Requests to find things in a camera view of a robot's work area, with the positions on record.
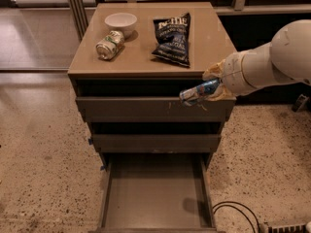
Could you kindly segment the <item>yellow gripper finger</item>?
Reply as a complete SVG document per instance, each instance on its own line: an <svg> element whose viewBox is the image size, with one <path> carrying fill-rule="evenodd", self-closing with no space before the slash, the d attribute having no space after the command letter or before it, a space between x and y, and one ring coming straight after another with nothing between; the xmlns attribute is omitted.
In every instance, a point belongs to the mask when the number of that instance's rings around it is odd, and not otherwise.
<svg viewBox="0 0 311 233"><path fill-rule="evenodd" d="M213 64L208 67L207 70L202 74L202 80L208 81L212 79L220 79L223 76L225 60Z"/></svg>
<svg viewBox="0 0 311 233"><path fill-rule="evenodd" d="M234 94L229 91L222 83L218 83L211 88L211 94L208 96L208 101L220 101L235 99Z"/></svg>

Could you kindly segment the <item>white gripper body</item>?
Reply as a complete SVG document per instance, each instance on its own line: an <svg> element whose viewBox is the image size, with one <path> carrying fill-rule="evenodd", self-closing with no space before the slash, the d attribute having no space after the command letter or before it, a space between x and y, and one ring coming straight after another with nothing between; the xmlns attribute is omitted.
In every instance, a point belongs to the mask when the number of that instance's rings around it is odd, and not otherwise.
<svg viewBox="0 0 311 233"><path fill-rule="evenodd" d="M222 81L234 96L245 96L258 90L251 85L244 73L243 60L246 53L246 50L234 52L225 59Z"/></svg>

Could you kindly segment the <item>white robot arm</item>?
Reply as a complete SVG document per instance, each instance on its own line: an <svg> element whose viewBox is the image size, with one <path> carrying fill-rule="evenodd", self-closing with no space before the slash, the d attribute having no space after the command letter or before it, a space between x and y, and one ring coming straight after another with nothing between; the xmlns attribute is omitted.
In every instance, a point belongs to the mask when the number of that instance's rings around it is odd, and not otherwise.
<svg viewBox="0 0 311 233"><path fill-rule="evenodd" d="M265 87L311 83L311 20L282 27L272 40L252 50L237 51L210 66L203 81L219 78L221 84L209 101L249 95Z"/></svg>

